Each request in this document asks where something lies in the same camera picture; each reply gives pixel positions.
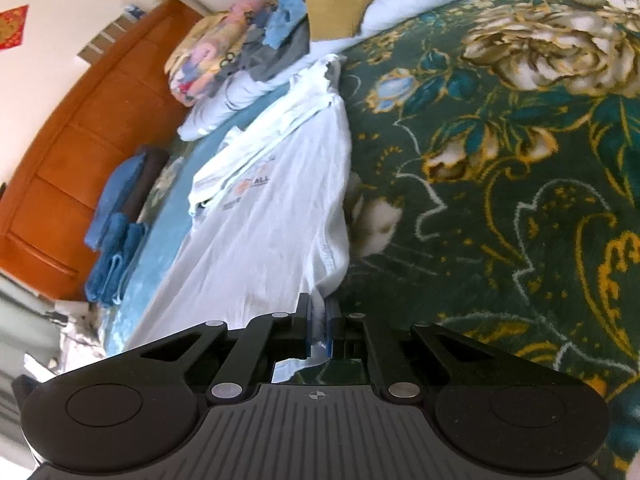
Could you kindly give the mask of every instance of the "red decoration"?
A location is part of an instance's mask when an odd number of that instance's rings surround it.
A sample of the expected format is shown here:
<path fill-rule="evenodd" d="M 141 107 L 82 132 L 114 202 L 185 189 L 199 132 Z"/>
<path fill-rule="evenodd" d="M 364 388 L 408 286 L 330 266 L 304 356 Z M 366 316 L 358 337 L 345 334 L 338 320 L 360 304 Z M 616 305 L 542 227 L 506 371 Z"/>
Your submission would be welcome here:
<path fill-rule="evenodd" d="M 28 5 L 0 12 L 0 50 L 22 44 Z"/>

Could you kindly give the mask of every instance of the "green floral blanket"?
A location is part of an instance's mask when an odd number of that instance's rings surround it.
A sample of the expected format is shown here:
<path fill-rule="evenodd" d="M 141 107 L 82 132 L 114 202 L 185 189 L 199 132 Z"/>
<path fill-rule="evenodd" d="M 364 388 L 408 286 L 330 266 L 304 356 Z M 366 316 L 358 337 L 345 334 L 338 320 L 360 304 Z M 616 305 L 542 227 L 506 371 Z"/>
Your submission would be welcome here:
<path fill-rule="evenodd" d="M 348 52 L 349 311 L 577 376 L 640 448 L 640 0 L 463 0 Z"/>

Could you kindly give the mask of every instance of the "blue fabric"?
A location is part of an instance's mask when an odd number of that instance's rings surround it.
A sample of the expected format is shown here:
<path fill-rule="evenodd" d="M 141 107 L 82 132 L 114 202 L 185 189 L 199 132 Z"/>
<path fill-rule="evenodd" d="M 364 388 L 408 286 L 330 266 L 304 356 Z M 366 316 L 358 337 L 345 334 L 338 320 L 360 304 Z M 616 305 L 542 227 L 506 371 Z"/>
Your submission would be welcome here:
<path fill-rule="evenodd" d="M 278 0 L 278 8 L 269 18 L 262 44 L 279 48 L 305 16 L 305 0 Z"/>
<path fill-rule="evenodd" d="M 122 213 L 114 213 L 107 217 L 100 256 L 84 284 L 84 293 L 89 301 L 99 301 L 102 297 L 106 283 L 113 273 L 113 257 L 120 250 L 128 225 L 129 219 Z"/>
<path fill-rule="evenodd" d="M 191 229 L 188 196 L 193 176 L 216 154 L 220 142 L 231 128 L 246 128 L 288 90 L 289 85 L 285 84 L 261 97 L 198 142 L 167 193 L 162 209 L 143 241 L 140 257 L 132 263 L 133 270 L 122 303 L 114 310 L 113 317 L 106 321 L 104 348 L 108 355 L 122 352 Z"/>
<path fill-rule="evenodd" d="M 269 22 L 269 18 L 271 17 L 271 14 L 273 13 L 273 11 L 275 10 L 275 6 L 272 6 L 271 4 L 264 6 L 263 8 L 261 8 L 256 15 L 254 16 L 254 25 L 257 28 L 265 28 L 267 26 L 267 23 Z"/>
<path fill-rule="evenodd" d="M 113 306 L 120 303 L 126 288 L 125 276 L 133 257 L 147 232 L 145 224 L 129 224 L 120 249 L 111 258 L 111 270 L 104 283 L 100 304 Z"/>
<path fill-rule="evenodd" d="M 92 250 L 96 251 L 100 247 L 110 215 L 123 206 L 144 165 L 145 153 L 141 153 L 125 160 L 111 173 L 95 208 L 94 219 L 84 235 L 84 243 Z"/>

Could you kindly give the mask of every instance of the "printed logo on shirt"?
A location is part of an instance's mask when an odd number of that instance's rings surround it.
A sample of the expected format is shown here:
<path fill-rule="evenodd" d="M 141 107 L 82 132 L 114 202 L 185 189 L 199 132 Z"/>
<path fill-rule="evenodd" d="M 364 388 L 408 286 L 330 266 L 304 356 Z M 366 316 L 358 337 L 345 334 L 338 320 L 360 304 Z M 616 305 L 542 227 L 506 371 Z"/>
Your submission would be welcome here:
<path fill-rule="evenodd" d="M 254 183 L 251 184 L 251 187 L 264 186 L 265 184 L 268 184 L 268 183 L 269 183 L 268 176 L 259 176 L 254 180 Z"/>
<path fill-rule="evenodd" d="M 252 178 L 244 178 L 240 182 L 236 184 L 234 187 L 234 194 L 242 195 L 244 192 L 249 189 L 253 185 L 254 181 Z"/>
<path fill-rule="evenodd" d="M 235 200 L 232 200 L 231 202 L 227 202 L 225 205 L 222 206 L 222 211 L 226 211 L 227 209 L 231 209 L 238 202 L 240 202 L 240 200 L 242 200 L 242 197 L 236 198 Z"/>

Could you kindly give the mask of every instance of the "blue folded shirt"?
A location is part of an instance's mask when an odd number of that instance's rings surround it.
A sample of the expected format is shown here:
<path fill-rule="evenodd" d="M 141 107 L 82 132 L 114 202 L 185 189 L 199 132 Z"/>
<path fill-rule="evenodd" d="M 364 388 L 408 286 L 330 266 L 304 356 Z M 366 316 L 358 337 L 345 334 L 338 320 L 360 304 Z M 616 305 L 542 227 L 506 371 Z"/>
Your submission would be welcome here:
<path fill-rule="evenodd" d="M 279 48 L 305 16 L 305 0 L 278 0 L 278 8 L 267 22 L 262 44 Z"/>
<path fill-rule="evenodd" d="M 111 173 L 95 208 L 94 219 L 84 235 L 84 243 L 92 250 L 96 251 L 100 247 L 110 215 L 124 205 L 144 165 L 145 153 L 141 153 L 125 160 Z"/>

